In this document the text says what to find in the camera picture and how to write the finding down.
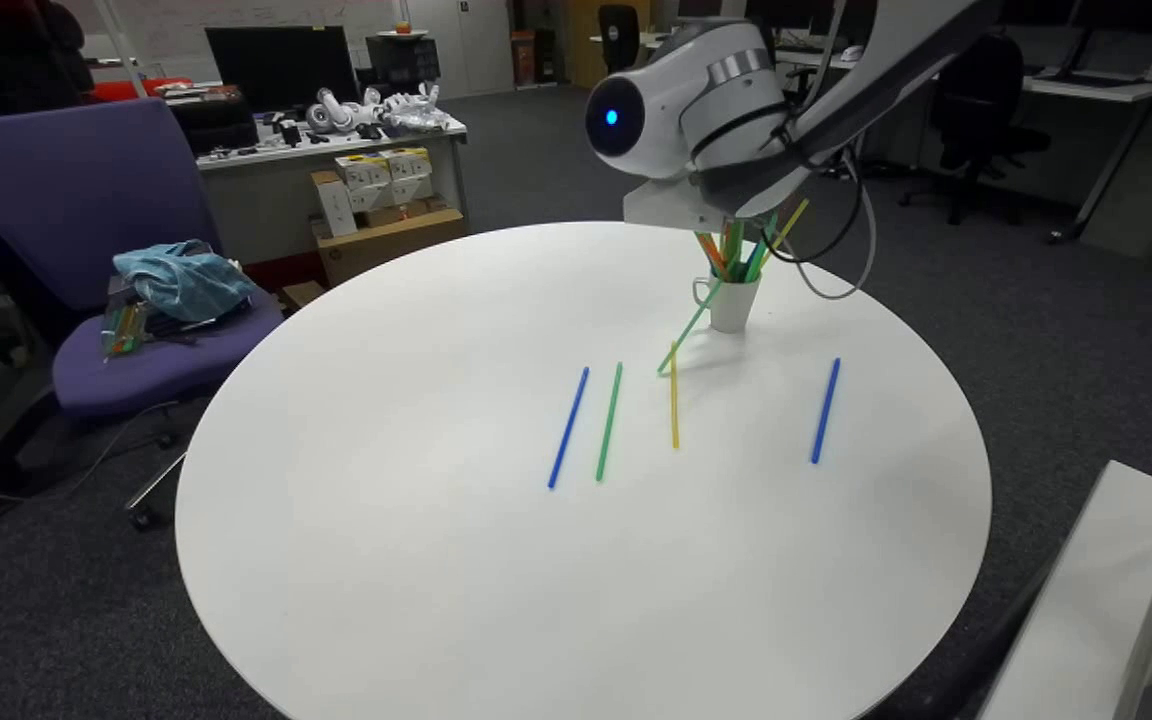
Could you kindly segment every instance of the white robot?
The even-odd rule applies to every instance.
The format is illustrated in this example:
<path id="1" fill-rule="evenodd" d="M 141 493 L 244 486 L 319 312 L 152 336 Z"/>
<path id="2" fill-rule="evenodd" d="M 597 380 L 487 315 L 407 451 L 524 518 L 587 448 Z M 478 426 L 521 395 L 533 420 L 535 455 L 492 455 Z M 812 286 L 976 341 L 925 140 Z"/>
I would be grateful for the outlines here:
<path id="1" fill-rule="evenodd" d="M 672 41 L 652 63 L 607 75 L 587 99 L 584 130 L 603 164 L 650 179 L 630 199 L 630 220 L 685 228 L 748 220 L 854 148 L 993 16 L 993 0 L 877 0 L 855 69 L 801 115 L 786 103 L 761 27 L 712 24 Z"/>

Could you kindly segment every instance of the shelf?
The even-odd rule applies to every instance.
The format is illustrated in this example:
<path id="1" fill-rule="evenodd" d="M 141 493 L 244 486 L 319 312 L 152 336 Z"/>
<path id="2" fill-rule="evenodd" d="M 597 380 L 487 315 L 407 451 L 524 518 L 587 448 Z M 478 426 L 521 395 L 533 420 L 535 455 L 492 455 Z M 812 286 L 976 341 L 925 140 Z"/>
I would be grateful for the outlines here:
<path id="1" fill-rule="evenodd" d="M 327 228 L 317 223 L 317 246 L 319 254 L 333 254 L 333 247 L 371 246 L 371 239 L 430 232 L 430 228 L 465 228 L 465 212 L 459 210 L 417 212 L 393 223 L 367 223 L 353 237 L 325 237 Z"/>

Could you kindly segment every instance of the computer monitor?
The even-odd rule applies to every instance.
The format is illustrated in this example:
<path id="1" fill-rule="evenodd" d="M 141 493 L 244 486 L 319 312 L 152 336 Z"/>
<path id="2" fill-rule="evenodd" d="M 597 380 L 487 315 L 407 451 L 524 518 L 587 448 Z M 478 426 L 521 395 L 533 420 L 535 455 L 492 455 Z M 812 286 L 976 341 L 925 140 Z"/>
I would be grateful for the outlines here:
<path id="1" fill-rule="evenodd" d="M 754 0 L 748 16 L 767 27 L 809 27 L 812 35 L 830 35 L 834 0 Z M 847 0 L 840 41 L 863 45 L 877 20 L 877 0 Z"/>
<path id="2" fill-rule="evenodd" d="M 417 92 L 446 75 L 431 35 L 367 35 L 371 80 L 381 92 Z"/>
<path id="3" fill-rule="evenodd" d="M 1003 24 L 1039 24 L 1061 27 L 1072 24 L 1082 0 L 1003 0 Z"/>
<path id="4" fill-rule="evenodd" d="M 1082 27 L 1152 35 L 1152 0 L 1084 0 Z"/>
<path id="5" fill-rule="evenodd" d="M 767 27 L 830 27 L 834 0 L 754 0 L 748 20 Z"/>
<path id="6" fill-rule="evenodd" d="M 312 103 L 319 88 L 362 97 L 344 27 L 209 27 L 224 85 L 244 88 L 257 112 Z"/>
<path id="7" fill-rule="evenodd" d="M 680 0 L 677 16 L 726 16 L 726 0 Z"/>

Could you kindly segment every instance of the white table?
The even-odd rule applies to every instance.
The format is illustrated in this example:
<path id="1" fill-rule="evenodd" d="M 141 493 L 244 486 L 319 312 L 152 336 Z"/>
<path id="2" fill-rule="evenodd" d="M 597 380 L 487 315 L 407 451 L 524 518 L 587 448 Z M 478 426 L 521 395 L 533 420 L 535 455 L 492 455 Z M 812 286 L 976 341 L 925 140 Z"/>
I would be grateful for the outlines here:
<path id="1" fill-rule="evenodd" d="M 231 667 L 305 720 L 779 720 L 888 695 L 982 571 L 976 416 L 888 307 L 826 304 L 778 263 L 746 341 L 685 349 L 672 448 L 657 362 L 700 273 L 690 232 L 535 223 L 406 258 L 277 328 L 203 413 L 175 502 Z"/>
<path id="2" fill-rule="evenodd" d="M 1029 97 L 1061 97 L 1061 99 L 1087 99 L 1087 103 L 1150 103 L 1152 85 L 1084 85 L 1061 75 L 1023 75 Z"/>
<path id="3" fill-rule="evenodd" d="M 1109 466 L 985 720 L 1109 720 L 1152 603 L 1152 478 Z"/>

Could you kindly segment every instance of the cup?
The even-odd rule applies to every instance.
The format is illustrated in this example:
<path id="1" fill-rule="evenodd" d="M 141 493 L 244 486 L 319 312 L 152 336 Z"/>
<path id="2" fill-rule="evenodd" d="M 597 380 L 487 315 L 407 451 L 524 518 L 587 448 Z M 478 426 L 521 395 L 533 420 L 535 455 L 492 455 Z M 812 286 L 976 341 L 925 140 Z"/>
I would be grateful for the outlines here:
<path id="1" fill-rule="evenodd" d="M 761 298 L 761 279 L 754 286 L 728 286 L 720 276 L 691 279 L 691 302 L 697 304 L 708 302 L 708 328 L 728 334 L 728 336 L 746 334 L 757 298 Z"/>

